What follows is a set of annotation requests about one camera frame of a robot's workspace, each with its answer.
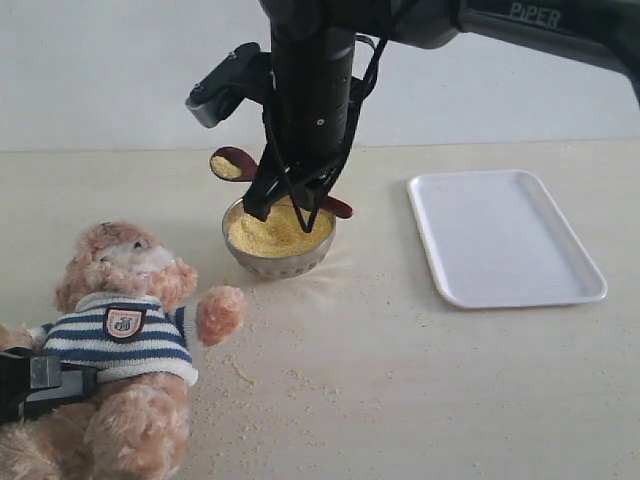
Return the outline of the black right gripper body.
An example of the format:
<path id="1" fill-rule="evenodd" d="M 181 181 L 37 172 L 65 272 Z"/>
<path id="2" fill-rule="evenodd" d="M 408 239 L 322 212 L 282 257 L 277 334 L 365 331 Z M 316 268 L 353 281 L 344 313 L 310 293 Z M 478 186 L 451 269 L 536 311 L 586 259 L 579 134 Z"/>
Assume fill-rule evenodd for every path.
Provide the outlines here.
<path id="1" fill-rule="evenodd" d="M 292 30 L 272 24 L 270 34 L 275 139 L 267 142 L 259 170 L 275 173 L 279 153 L 285 165 L 304 173 L 341 171 L 355 33 L 326 27 L 296 39 Z"/>

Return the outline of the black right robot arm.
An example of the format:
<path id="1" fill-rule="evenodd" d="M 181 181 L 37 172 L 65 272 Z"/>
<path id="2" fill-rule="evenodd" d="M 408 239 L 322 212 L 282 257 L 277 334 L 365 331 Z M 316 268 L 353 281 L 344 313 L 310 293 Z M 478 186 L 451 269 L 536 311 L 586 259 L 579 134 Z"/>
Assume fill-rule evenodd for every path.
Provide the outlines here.
<path id="1" fill-rule="evenodd" d="M 473 33 L 639 81 L 635 1 L 265 1 L 267 143 L 244 210 L 265 219 L 308 189 L 319 206 L 350 154 L 362 105 L 391 42 L 433 50 Z"/>

